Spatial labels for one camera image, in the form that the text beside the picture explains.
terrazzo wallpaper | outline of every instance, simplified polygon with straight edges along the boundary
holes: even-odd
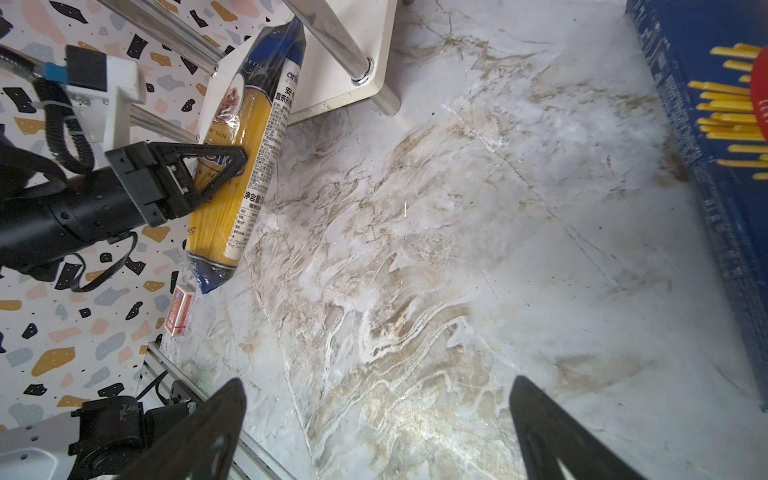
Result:
[[[274,18],[280,0],[158,0],[229,52]],[[144,108],[196,131],[208,76],[95,0],[0,0],[0,43],[63,65],[78,45],[139,62]],[[0,128],[17,147],[50,157],[44,115],[31,85],[0,69]],[[139,127],[131,142],[165,141]],[[184,261],[184,219],[137,229],[139,244],[112,279],[89,293],[68,287],[83,268],[75,257],[52,283],[0,271],[0,432],[37,422],[83,401],[133,394],[146,344],[162,333],[170,294]],[[82,250],[85,279],[122,257],[129,240]]]

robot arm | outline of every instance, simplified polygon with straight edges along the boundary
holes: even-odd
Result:
[[[71,45],[67,57],[66,67],[43,65],[0,47],[0,66],[31,81],[41,96],[46,139],[58,164],[81,174],[65,182],[59,165],[13,147],[0,134],[0,266],[48,282],[55,279],[59,263],[68,254],[101,240],[114,243],[134,237],[135,246],[134,228],[156,227],[188,215],[247,161],[241,147],[128,145],[131,110],[146,101],[138,64]],[[79,159],[69,154],[64,143],[65,125]],[[92,170],[91,144],[102,145],[110,166]],[[217,177],[198,190],[184,159],[204,155],[229,160]],[[25,188],[34,172],[42,172],[48,183]],[[87,286],[80,287],[80,279],[75,279],[73,291],[101,285],[126,259],[127,255]]]

blue pasta box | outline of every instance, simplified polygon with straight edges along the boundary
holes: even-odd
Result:
[[[628,0],[768,402],[768,2]]]

black cable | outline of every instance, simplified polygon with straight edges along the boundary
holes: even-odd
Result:
[[[80,279],[83,276],[83,272],[85,271],[85,259],[80,256],[79,253],[73,253],[72,255],[75,255],[77,258],[80,259],[80,261],[83,264],[83,268],[80,269],[78,272],[78,275],[72,280],[71,288],[73,292],[80,293],[80,292],[90,292],[91,290],[98,288],[102,283],[109,280],[109,278],[113,275],[115,275],[119,269],[123,268],[123,265],[125,265],[125,261],[128,260],[128,255],[131,255],[133,253],[134,248],[136,248],[136,243],[139,241],[139,236],[136,234],[136,232],[128,232],[128,234],[133,238],[133,241],[131,242],[131,248],[128,249],[128,252],[123,255],[123,258],[119,259],[117,262],[112,263],[112,265],[107,268],[104,272],[101,273],[101,275],[97,276],[93,279],[89,284],[80,286]]]
[[[160,383],[155,384],[154,392],[157,394],[157,397],[160,399],[163,405],[170,405],[171,403],[173,403],[170,399],[166,399],[160,394]]]
[[[43,197],[60,192],[67,187],[67,177],[57,164],[42,155],[16,148],[2,141],[0,141],[0,167],[4,167],[0,170],[0,175],[6,176],[3,180],[8,180],[12,175],[13,172],[9,169],[16,169],[17,173],[18,170],[25,172],[23,177],[19,177],[23,180],[23,184],[14,186],[6,184],[0,187],[0,200]],[[24,188],[29,178],[38,172],[43,174],[48,182]]]
[[[0,45],[0,68],[12,71],[30,83],[37,78],[35,64],[32,61],[2,45]]]
[[[160,382],[162,382],[162,381],[163,381],[163,379],[165,378],[165,376],[166,376],[167,374],[168,374],[168,371],[167,371],[167,370],[165,370],[165,371],[164,371],[164,372],[162,372],[160,375],[158,375],[158,376],[154,377],[154,380],[152,380],[151,382],[149,382],[149,385],[145,386],[145,387],[144,387],[144,390],[141,390],[141,393],[139,393],[139,394],[136,396],[136,400],[141,400],[141,397],[143,397],[143,396],[147,395],[147,392],[149,392],[150,390],[152,390],[152,387],[159,387],[159,386],[160,386]],[[160,397],[160,400],[163,400],[163,404],[165,404],[165,401],[164,401],[165,399],[164,399],[163,397]]]
[[[94,168],[94,152],[72,110],[64,88],[53,81],[38,78],[32,82],[45,109],[45,141],[58,163],[72,173],[85,175]],[[69,153],[64,139],[66,125],[79,159]]]

plastic wrap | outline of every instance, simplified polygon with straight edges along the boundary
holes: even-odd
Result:
[[[208,130],[205,143],[243,147],[248,163],[189,216],[187,254],[203,293],[229,280],[245,253],[280,158],[305,47],[297,18],[262,30]],[[195,187],[201,189],[215,177],[225,161],[199,158]]]

